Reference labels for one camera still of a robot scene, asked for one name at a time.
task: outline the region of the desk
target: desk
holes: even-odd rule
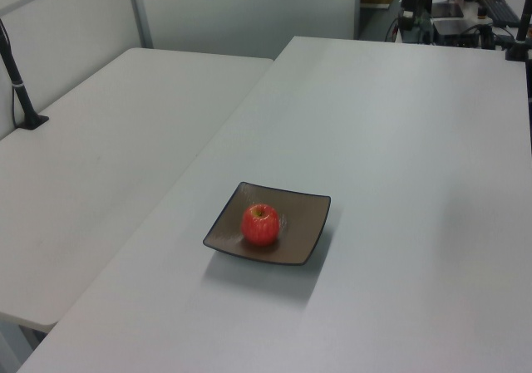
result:
[[[203,246],[241,180],[332,197],[306,265]],[[524,65],[294,38],[20,372],[529,372],[530,216]]]
[[[0,142],[0,318],[49,331],[271,61],[133,49]]]

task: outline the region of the black stand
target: black stand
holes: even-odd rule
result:
[[[7,34],[3,30],[3,26],[0,27],[0,54],[2,55],[3,64],[6,66],[7,73],[11,78],[11,83],[15,88],[17,97],[20,100],[20,105],[24,110],[24,123],[19,126],[25,130],[34,130],[48,121],[48,117],[39,115],[35,112],[30,101],[30,97],[26,92],[24,82],[18,72],[17,64],[11,53],[11,45],[7,40]]]
[[[517,31],[517,38],[514,45],[506,51],[506,60],[527,61],[529,58],[530,46],[526,44],[526,34],[529,30],[530,16],[532,14],[532,0],[525,1],[523,14]]]

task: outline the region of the plate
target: plate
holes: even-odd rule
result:
[[[274,207],[281,223],[277,241],[267,247],[254,246],[240,232],[244,210],[257,203]],[[222,253],[261,263],[303,265],[318,243],[330,205],[328,196],[241,182],[203,244]]]

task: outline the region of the keyboard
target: keyboard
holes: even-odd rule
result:
[[[519,26],[520,19],[514,13],[512,8],[508,6],[505,0],[478,0],[479,4],[484,6],[488,11],[488,17],[493,20],[493,25],[496,27],[512,27]]]

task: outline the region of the floor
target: floor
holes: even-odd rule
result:
[[[388,9],[360,9],[358,39],[383,42],[387,29],[397,17],[400,7],[401,0],[393,0]]]

